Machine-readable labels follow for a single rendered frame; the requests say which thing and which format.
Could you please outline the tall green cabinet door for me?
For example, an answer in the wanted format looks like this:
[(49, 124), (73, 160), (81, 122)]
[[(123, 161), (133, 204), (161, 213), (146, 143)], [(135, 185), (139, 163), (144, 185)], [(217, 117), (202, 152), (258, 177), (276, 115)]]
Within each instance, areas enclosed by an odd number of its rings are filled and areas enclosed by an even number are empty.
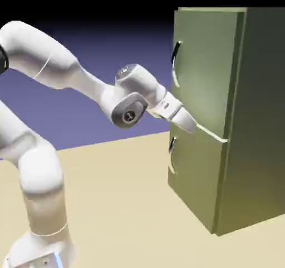
[(243, 8), (180, 8), (174, 16), (174, 46), (182, 41), (173, 92), (198, 126), (229, 139), (228, 121), (236, 79)]

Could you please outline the green cabinet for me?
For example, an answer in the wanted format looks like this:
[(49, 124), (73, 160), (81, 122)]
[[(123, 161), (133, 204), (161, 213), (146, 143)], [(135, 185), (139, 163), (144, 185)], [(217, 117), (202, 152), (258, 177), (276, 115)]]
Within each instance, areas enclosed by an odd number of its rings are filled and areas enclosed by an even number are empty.
[(245, 10), (214, 234), (285, 214), (285, 7)]

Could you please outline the short green cabinet door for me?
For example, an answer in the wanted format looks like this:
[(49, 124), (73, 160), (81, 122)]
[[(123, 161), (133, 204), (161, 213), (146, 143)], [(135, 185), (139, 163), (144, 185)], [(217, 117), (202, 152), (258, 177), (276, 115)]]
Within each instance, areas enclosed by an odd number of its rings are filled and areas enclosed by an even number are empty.
[(195, 217), (214, 233), (220, 169), (228, 139), (214, 138), (200, 128), (190, 134), (175, 125), (170, 127), (170, 141), (175, 136), (168, 184)]

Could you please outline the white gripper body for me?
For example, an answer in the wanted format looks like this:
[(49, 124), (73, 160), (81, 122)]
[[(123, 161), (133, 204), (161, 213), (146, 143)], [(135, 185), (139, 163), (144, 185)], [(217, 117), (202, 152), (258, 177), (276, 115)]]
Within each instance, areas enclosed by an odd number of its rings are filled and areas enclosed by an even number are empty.
[(196, 131), (195, 119), (183, 106), (174, 114), (171, 122), (188, 133), (194, 133)]

